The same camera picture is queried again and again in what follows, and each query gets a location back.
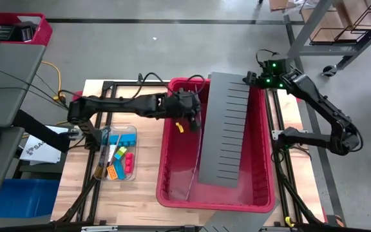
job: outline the blue bin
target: blue bin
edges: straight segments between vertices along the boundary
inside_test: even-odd
[[[51,214],[58,187],[58,180],[5,179],[0,189],[0,218]]]

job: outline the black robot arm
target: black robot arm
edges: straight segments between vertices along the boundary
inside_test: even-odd
[[[200,122],[196,119],[200,110],[198,94],[183,90],[170,96],[167,93],[155,93],[130,99],[89,96],[70,103],[67,120],[77,125],[86,136],[85,148],[99,149],[101,132],[90,121],[95,113],[136,113],[141,117],[154,119],[186,118],[190,129],[194,131],[200,127]]]
[[[320,94],[307,75],[290,68],[286,58],[275,57],[265,61],[262,68],[263,73],[260,76],[248,72],[243,81],[258,88],[286,90],[288,94],[309,103],[332,127],[330,135],[302,133],[289,127],[279,134],[277,149],[283,150],[286,146],[299,143],[326,148],[338,155],[347,155],[361,143],[360,134],[350,117],[327,100],[327,96]]]

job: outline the gray floor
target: gray floor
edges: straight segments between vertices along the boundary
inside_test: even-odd
[[[253,0],[1,0],[0,10],[42,12],[47,17],[130,19],[267,19],[282,20]],[[290,18],[298,20],[298,15]],[[44,60],[62,72],[62,87],[82,90],[86,79],[135,79],[138,72],[156,72],[163,79],[210,72],[259,72],[255,51],[284,53],[289,42],[284,26],[207,24],[52,24],[54,33]],[[340,57],[303,57],[305,71],[318,88],[349,114],[365,138],[365,148],[346,157],[330,155],[330,165],[349,227],[371,229],[371,47],[331,79],[321,69]],[[38,74],[55,90],[53,69]],[[45,88],[40,80],[34,84]],[[46,124],[63,121],[66,112],[28,94],[22,108]],[[322,119],[322,132],[330,127]],[[330,202],[318,159],[314,172],[324,207]]]

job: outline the wooden table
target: wooden table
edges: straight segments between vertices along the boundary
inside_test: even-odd
[[[84,95],[99,96],[102,82],[103,80],[87,80]],[[137,89],[138,87],[119,87],[117,97],[131,97]],[[166,91],[163,87],[143,87],[140,94]],[[278,94],[285,125],[302,129],[296,99],[292,95],[286,95],[283,91],[279,91]],[[101,126],[105,125],[105,120],[106,113],[103,114]],[[91,121],[95,122],[95,115],[91,118]],[[137,128],[140,140],[137,176],[132,182],[101,182],[95,221],[107,220],[107,224],[136,226],[204,225],[215,211],[165,208],[157,202],[155,192],[164,120],[156,121],[155,119],[147,119],[128,113],[113,114],[111,125],[128,124]],[[324,220],[309,157],[298,150],[291,150],[290,154],[300,197],[317,218]],[[88,150],[83,148],[75,148],[68,152],[52,220],[57,220],[63,216],[80,194],[87,158]],[[278,198],[275,172],[274,183],[275,195]],[[84,218],[87,217],[90,209],[91,194],[86,201]],[[290,215],[294,218],[294,211],[290,202],[289,209]],[[280,221],[283,224],[281,206],[273,211],[265,226],[273,226],[275,221]]]

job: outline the red plastic bin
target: red plastic bin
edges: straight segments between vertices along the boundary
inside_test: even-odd
[[[202,102],[202,126],[209,93],[208,79],[199,97]],[[200,88],[201,80],[186,78],[172,79],[169,87],[173,90]],[[175,123],[183,125],[180,133]],[[267,124],[265,93],[251,88],[247,111],[240,174],[237,188],[225,188],[198,183],[197,170],[189,198],[186,200],[193,169],[197,159],[198,133],[190,133],[187,120],[166,119],[162,137],[160,168],[158,171],[157,200],[166,207],[217,209],[266,213],[273,209],[274,179],[272,176],[269,129]]]
[[[30,42],[13,42],[13,41],[1,41],[1,43],[16,43],[16,44],[39,44],[48,46],[52,35],[52,28],[45,19],[44,14],[37,13],[0,13],[0,24],[14,24],[20,23],[21,20],[18,16],[24,17],[40,17],[41,22],[39,23],[35,34]]]

